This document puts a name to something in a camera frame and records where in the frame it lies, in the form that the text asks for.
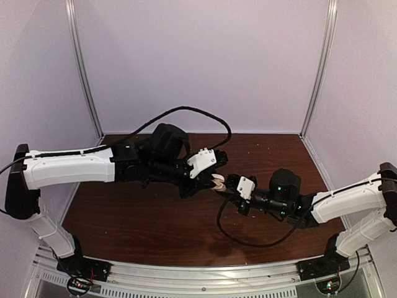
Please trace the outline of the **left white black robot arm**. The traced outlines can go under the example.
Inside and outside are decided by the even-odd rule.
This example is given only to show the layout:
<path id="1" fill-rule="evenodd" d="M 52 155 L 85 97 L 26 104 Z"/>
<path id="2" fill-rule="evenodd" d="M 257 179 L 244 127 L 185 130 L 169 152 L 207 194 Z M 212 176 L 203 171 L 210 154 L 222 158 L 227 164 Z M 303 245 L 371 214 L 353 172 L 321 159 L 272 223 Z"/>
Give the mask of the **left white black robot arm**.
<path id="1" fill-rule="evenodd" d="M 216 169 L 228 162 L 226 152 L 203 148 L 191 153 L 189 136 L 171 124 L 159 124 L 136 143 L 120 140 L 112 145 L 76 151 L 35 151 L 17 147 L 9 170 L 4 213 L 25 220 L 55 253 L 58 262 L 75 275 L 89 270 L 79 240 L 62 228 L 40 202 L 43 187 L 82 182 L 138 181 L 177 186 L 182 199 L 204 189 L 221 189 L 224 178 Z"/>

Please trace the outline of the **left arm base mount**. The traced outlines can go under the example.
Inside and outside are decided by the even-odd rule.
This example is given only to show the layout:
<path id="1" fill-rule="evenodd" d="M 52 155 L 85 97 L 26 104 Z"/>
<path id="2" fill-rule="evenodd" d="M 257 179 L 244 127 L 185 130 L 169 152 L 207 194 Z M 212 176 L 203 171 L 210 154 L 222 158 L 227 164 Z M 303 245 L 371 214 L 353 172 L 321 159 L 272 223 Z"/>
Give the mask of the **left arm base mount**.
<path id="1" fill-rule="evenodd" d="M 106 282 L 111 264 L 107 261 L 74 255 L 67 258 L 60 258 L 56 268 L 72 276 Z"/>

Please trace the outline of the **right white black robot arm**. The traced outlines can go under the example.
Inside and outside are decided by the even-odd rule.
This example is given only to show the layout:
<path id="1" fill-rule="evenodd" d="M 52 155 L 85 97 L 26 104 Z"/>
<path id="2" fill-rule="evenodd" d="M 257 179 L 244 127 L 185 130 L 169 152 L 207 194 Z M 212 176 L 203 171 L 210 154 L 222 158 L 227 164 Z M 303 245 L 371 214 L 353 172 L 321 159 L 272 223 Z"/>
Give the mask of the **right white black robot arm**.
<path id="1" fill-rule="evenodd" d="M 324 256 L 318 260 L 318 269 L 324 274 L 331 274 L 343 259 L 387 231 L 396 230 L 396 173 L 391 169 L 341 189 L 310 195 L 300 194 L 301 178 L 284 168 L 273 173 L 267 190 L 258 188 L 254 176 L 231 174 L 226 179 L 215 176 L 213 181 L 214 190 L 240 214 L 258 209 L 292 225 L 285 236 L 268 247 L 284 242 L 299 228 L 317 227 L 337 217 L 372 210 L 361 222 L 329 239 Z"/>

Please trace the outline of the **white earbud charging case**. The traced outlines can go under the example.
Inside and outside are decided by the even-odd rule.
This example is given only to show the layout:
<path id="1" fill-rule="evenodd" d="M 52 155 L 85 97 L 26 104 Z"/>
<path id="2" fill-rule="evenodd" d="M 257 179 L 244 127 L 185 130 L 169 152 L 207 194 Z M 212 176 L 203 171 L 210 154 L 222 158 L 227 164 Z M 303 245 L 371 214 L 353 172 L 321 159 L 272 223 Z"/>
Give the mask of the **white earbud charging case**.
<path id="1" fill-rule="evenodd" d="M 219 191 L 219 192 L 225 192 L 226 191 L 226 186 L 225 186 L 225 178 L 224 176 L 220 174 L 212 174 L 212 182 L 215 184 L 212 189 L 214 191 Z"/>

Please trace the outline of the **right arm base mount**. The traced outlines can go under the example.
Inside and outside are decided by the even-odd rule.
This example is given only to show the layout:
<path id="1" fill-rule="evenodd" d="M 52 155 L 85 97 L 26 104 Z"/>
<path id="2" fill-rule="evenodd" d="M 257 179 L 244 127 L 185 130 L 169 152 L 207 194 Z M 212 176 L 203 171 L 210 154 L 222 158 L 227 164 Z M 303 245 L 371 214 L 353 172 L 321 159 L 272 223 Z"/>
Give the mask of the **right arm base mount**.
<path id="1" fill-rule="evenodd" d="M 297 263 L 297 270 L 301 281 L 333 275 L 349 268 L 349 259 L 338 254 L 324 255 Z"/>

